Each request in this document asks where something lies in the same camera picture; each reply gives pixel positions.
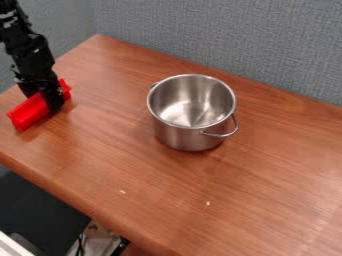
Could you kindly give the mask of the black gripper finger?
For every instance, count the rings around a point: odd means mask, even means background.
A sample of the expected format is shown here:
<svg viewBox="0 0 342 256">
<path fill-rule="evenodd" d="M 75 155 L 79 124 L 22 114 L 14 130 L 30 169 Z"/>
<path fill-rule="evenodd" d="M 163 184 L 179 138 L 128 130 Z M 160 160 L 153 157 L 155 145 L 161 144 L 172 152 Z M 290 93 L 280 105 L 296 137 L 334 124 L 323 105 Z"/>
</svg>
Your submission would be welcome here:
<svg viewBox="0 0 342 256">
<path fill-rule="evenodd" d="M 40 92 L 40 85 L 38 81 L 25 81 L 21 80 L 17 82 L 17 86 L 26 98 L 32 97 L 36 93 Z"/>
<path fill-rule="evenodd" d="M 50 113 L 56 113 L 64 105 L 64 91 L 56 79 L 38 82 L 38 91 Z"/>
</svg>

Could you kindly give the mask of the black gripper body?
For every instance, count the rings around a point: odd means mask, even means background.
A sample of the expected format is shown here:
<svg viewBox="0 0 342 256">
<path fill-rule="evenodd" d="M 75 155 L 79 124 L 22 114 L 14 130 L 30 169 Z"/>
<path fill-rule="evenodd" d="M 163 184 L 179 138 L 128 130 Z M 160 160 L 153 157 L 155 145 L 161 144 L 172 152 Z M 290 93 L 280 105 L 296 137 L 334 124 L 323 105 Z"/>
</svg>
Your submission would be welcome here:
<svg viewBox="0 0 342 256">
<path fill-rule="evenodd" d="M 17 0 L 0 0 L 0 42 L 13 60 L 10 70 L 16 82 L 57 82 L 48 40 L 33 31 Z"/>
</svg>

